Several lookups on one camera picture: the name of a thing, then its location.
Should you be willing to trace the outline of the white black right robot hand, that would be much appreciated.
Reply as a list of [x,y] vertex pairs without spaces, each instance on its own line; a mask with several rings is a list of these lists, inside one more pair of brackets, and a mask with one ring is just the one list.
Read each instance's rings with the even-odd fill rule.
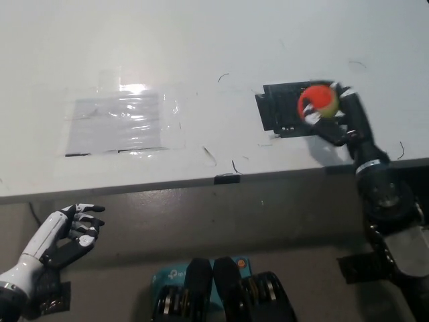
[[302,92],[297,110],[314,134],[333,146],[346,146],[355,167],[390,163],[389,156],[375,143],[367,114],[353,88],[334,81],[316,83]]

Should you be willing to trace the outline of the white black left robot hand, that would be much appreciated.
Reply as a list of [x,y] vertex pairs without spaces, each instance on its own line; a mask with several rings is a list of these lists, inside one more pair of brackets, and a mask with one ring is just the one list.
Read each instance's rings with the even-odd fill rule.
[[103,206],[80,203],[51,213],[25,247],[29,255],[45,267],[61,270],[95,246],[104,221],[89,213],[103,212]]

